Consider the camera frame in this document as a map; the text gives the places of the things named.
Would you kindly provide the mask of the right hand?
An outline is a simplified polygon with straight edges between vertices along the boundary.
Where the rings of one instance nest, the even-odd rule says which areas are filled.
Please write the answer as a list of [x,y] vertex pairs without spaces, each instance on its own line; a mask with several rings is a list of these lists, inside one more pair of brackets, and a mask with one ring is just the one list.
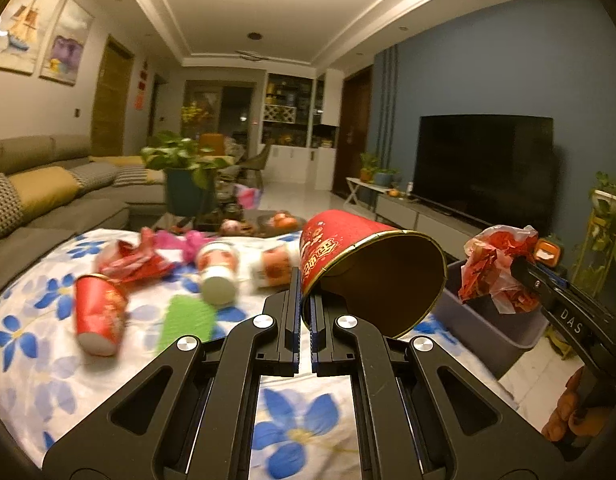
[[556,408],[541,429],[541,434],[550,442],[564,439],[567,431],[576,437],[596,437],[602,431],[610,418],[613,409],[599,406],[598,408],[582,408],[577,393],[581,382],[583,366],[566,382],[565,390],[558,399]]

